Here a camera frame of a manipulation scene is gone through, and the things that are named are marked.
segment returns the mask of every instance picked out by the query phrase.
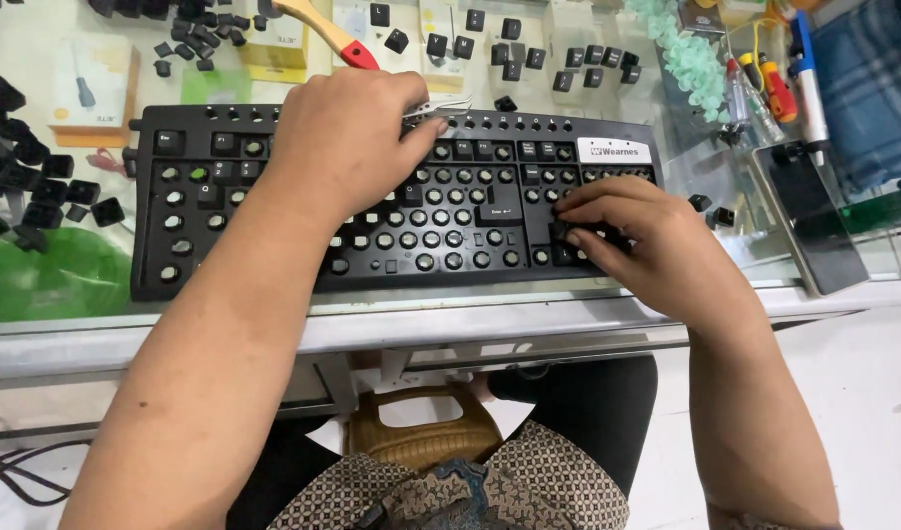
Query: left hand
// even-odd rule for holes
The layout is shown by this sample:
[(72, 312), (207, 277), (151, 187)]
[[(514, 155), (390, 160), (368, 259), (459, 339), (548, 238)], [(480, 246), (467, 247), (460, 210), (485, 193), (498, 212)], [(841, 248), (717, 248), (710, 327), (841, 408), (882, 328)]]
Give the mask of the left hand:
[(338, 227), (411, 175), (447, 130), (435, 119), (398, 138), (401, 115), (424, 101), (427, 85), (414, 72), (343, 68), (313, 76), (288, 92), (261, 178), (270, 184), (261, 187)]

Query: black keyboard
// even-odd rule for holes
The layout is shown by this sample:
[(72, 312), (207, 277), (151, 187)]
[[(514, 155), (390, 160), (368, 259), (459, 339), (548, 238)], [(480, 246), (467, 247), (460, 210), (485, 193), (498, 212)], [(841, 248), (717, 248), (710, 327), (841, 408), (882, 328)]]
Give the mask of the black keyboard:
[[(136, 157), (135, 301), (170, 300), (264, 170), (279, 106), (148, 106)], [(472, 111), (418, 169), (330, 241), (316, 292), (599, 275), (559, 236), (552, 203), (598, 178), (663, 176), (653, 129)], [(589, 226), (621, 247), (609, 225)]]

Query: white floor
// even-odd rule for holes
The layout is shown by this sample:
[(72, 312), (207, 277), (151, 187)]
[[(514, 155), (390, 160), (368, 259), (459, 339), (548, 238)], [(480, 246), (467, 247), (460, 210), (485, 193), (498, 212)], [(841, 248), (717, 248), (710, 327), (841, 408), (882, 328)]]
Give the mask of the white floor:
[[(845, 527), (901, 528), (901, 308), (815, 322), (778, 336), (829, 455)], [(663, 351), (656, 359), (660, 387), (633, 485), (628, 528), (705, 529), (692, 461), (687, 352)], [(487, 408), (504, 436), (530, 411), (528, 405), (502, 401)], [(440, 417), (420, 409), (405, 415)], [(336, 424), (327, 424), (313, 437), (338, 448), (339, 433)], [(63, 449), (31, 460), (26, 468), (71, 486), (83, 456), (79, 447)], [(34, 485), (28, 489), (39, 492)], [(60, 505), (23, 505), (0, 482), (0, 530), (52, 529), (59, 512)]]

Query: right hand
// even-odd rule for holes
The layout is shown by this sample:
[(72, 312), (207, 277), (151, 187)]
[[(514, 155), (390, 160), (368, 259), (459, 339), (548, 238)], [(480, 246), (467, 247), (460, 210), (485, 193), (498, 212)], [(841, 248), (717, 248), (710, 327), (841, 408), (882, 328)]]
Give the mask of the right hand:
[(575, 189), (555, 205), (569, 223), (609, 223), (636, 241), (625, 255), (581, 228), (566, 240), (647, 307), (714, 333), (765, 316), (755, 290), (685, 199), (622, 175)]

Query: smartphone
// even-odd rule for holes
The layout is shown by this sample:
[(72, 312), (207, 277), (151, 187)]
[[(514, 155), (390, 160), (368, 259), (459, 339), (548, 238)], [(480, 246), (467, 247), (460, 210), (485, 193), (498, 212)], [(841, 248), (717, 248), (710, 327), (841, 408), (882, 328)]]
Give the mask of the smartphone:
[(754, 151), (756, 178), (784, 225), (808, 293), (827, 296), (869, 280), (844, 221), (800, 141)]

